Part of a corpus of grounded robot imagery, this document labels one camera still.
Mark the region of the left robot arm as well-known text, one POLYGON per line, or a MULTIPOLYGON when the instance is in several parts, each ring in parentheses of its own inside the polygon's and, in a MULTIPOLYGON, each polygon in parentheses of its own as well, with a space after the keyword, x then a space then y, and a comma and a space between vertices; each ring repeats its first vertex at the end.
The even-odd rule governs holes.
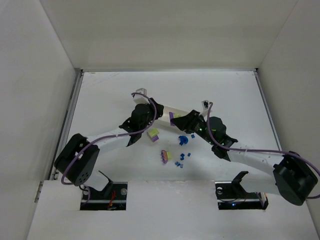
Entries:
POLYGON ((135 144, 155 120, 162 117, 164 106, 153 98, 135 106, 131 116, 116 129, 93 137, 74 134, 54 162, 63 185, 84 186, 105 192, 111 180, 101 172, 94 172, 101 150, 113 151, 135 144))

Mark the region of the purple flower green lego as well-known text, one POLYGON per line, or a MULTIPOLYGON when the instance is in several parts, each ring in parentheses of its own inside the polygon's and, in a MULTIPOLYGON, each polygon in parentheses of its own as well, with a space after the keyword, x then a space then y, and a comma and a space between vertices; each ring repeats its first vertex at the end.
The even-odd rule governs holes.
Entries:
POLYGON ((163 164, 167 164, 169 161, 172 160, 172 153, 170 151, 161 150, 160 152, 161 161, 163 164))

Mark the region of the green lego brick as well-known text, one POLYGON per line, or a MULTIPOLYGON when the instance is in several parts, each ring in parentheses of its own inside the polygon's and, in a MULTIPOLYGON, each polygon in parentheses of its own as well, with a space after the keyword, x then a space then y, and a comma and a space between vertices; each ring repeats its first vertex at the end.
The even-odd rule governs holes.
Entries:
POLYGON ((181 115, 178 114, 178 113, 175 113, 173 116, 174 116, 174 118, 180 118, 181 117, 181 115))

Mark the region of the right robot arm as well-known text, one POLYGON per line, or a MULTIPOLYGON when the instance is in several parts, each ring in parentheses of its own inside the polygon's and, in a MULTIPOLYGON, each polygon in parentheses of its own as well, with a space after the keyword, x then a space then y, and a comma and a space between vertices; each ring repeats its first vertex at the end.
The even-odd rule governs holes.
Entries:
POLYGON ((170 123, 187 134, 197 134, 211 145, 212 152, 220 159, 240 163, 262 171, 270 180, 262 184, 244 184, 248 173, 242 171, 233 179, 236 193, 266 192, 282 196, 289 203, 301 206, 318 183, 318 178, 302 158, 290 151, 261 152, 250 149, 227 135, 227 127, 218 117, 208 120, 195 110, 185 116, 173 117, 170 123))

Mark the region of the blue arch lego piece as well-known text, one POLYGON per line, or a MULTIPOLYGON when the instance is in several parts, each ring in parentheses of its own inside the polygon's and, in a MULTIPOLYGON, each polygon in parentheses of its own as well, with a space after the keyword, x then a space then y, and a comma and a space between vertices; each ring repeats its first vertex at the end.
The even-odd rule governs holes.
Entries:
POLYGON ((185 136, 185 135, 180 135, 180 136, 178 137, 178 139, 179 139, 179 144, 180 144, 181 146, 186 145, 186 144, 189 142, 188 137, 185 136))

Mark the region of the green purple lego stack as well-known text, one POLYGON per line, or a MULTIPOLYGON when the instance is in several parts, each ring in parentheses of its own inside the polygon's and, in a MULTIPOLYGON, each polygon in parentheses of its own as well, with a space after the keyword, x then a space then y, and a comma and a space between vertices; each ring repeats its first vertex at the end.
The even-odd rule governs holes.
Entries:
POLYGON ((154 143, 156 142, 157 140, 159 140, 159 131, 157 128, 153 128, 151 130, 149 130, 147 132, 147 136, 149 137, 149 139, 154 143))

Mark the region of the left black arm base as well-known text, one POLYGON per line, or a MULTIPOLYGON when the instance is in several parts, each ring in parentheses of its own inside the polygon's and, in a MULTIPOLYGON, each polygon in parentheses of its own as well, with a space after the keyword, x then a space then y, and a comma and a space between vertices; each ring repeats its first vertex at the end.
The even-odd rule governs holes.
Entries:
POLYGON ((111 180, 102 171, 95 171, 84 185, 81 211, 125 211, 127 207, 128 183, 111 180))

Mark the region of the purple lego brick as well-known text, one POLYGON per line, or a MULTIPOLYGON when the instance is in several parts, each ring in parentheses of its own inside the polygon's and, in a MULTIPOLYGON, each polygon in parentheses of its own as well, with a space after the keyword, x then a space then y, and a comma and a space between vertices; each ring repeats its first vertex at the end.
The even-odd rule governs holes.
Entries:
POLYGON ((175 124, 173 123, 173 119, 174 119, 174 112, 169 112, 169 122, 171 126, 175 126, 175 124))

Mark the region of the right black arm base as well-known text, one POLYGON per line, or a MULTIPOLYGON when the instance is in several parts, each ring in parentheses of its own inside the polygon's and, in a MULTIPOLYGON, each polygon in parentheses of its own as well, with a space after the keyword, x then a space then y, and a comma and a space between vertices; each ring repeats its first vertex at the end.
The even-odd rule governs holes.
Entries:
POLYGON ((232 181, 216 181, 215 195, 219 210, 266 210, 268 197, 263 192, 247 192, 241 186, 248 171, 241 171, 232 181))

